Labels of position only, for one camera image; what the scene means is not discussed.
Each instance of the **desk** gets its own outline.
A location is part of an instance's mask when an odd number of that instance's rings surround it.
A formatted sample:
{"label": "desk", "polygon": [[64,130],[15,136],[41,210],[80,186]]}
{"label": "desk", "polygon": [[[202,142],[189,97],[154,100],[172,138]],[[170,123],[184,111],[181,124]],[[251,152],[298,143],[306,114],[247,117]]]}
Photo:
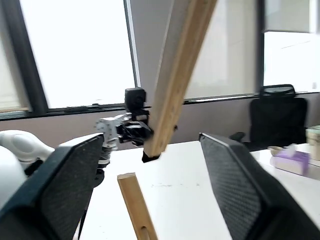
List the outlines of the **desk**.
{"label": "desk", "polygon": [[[302,144],[300,151],[307,152]],[[159,160],[142,163],[143,149],[116,151],[105,179],[94,189],[81,240],[135,240],[117,175],[136,172],[160,240],[219,239],[231,236],[215,200],[198,141],[170,144]],[[303,177],[270,165],[268,150],[252,152],[261,166],[291,193],[320,228],[320,167]]]}

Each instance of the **black office chair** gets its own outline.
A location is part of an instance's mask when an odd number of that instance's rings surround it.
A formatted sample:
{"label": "black office chair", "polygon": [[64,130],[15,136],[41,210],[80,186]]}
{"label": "black office chair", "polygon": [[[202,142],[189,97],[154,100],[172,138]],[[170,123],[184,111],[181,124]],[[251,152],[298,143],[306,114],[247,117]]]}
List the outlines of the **black office chair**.
{"label": "black office chair", "polygon": [[[291,84],[261,88],[259,98],[250,103],[250,142],[243,142],[250,151],[306,142],[308,102],[295,96]],[[241,142],[244,136],[244,132],[237,132],[229,138]]]}

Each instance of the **gray wall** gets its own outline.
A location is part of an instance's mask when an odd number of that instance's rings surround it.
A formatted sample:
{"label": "gray wall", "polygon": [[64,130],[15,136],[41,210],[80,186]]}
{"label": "gray wall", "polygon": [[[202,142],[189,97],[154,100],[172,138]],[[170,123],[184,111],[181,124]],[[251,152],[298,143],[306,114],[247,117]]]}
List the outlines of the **gray wall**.
{"label": "gray wall", "polygon": [[[306,94],[309,101],[307,125],[320,124],[320,94]],[[248,133],[250,127],[249,103],[251,99],[228,100],[184,105],[172,143],[195,141],[199,132],[229,136],[235,132]],[[86,113],[65,116],[40,117],[2,121],[0,131],[18,129],[38,136],[55,147],[72,138],[94,133],[97,119],[112,117],[121,112]],[[120,149],[132,147],[121,145]]]}

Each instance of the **wooden dowel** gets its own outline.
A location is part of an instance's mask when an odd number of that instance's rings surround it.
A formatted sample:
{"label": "wooden dowel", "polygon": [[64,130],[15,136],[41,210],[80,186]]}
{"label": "wooden dowel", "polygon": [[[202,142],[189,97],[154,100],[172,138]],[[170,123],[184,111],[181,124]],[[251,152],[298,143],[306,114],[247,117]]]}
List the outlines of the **wooden dowel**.
{"label": "wooden dowel", "polygon": [[135,173],[117,176],[121,193],[138,240],[158,240]]}
{"label": "wooden dowel", "polygon": [[166,149],[217,0],[174,0],[148,125],[154,134],[144,144],[152,158]]}

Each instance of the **window sill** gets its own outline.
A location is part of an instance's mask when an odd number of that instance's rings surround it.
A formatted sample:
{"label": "window sill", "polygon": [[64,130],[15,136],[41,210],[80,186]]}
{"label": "window sill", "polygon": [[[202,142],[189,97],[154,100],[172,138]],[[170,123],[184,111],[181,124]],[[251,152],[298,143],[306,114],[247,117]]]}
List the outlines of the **window sill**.
{"label": "window sill", "polygon": [[[308,92],[297,92],[297,95],[306,95],[306,94],[319,94],[318,91],[308,91]],[[214,102],[223,102],[223,101],[232,101],[232,100],[242,100],[242,99],[257,99],[259,95],[254,94],[242,94],[242,95],[228,95],[228,96],[219,96],[219,97],[205,97],[205,98],[192,98],[186,99],[183,105],[190,104],[202,104],[202,103],[214,103]],[[65,116],[65,115],[76,115],[76,114],[91,114],[91,113],[103,113],[103,112],[115,112],[115,111],[125,111],[124,104],[113,104],[113,105],[104,105],[104,106],[88,106],[87,109],[77,111],[77,110],[65,110],[61,109],[50,109],[48,113],[44,115],[36,115],[28,111],[13,111],[13,112],[3,112],[0,113],[0,121],[10,121],[10,120],[19,120],[19,119],[33,119],[33,118],[45,118],[45,117],[54,117],[54,116]]]}

